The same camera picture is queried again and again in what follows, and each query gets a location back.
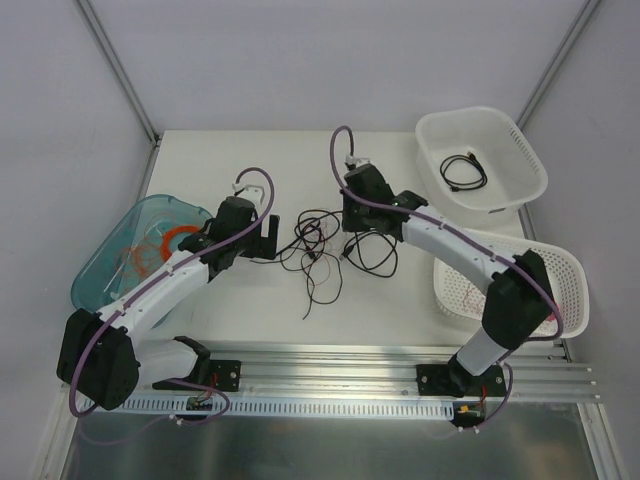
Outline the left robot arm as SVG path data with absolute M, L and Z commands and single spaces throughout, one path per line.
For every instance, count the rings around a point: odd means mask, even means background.
M 215 217 L 184 237 L 168 260 L 122 298 L 67 320 L 56 374 L 73 395 L 110 411 L 139 387 L 179 380 L 189 389 L 211 383 L 210 352 L 196 340 L 152 340 L 149 332 L 180 302 L 211 283 L 239 257 L 272 260 L 280 218 L 229 196 Z

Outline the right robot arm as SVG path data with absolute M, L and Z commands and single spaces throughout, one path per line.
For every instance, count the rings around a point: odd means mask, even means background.
M 536 252 L 514 254 L 489 246 L 419 195 L 393 193 L 370 163 L 348 163 L 337 180 L 344 231 L 374 231 L 421 249 L 462 274 L 485 297 L 480 328 L 431 381 L 439 394 L 472 394 L 490 367 L 532 341 L 549 317 L 560 316 L 544 260 Z

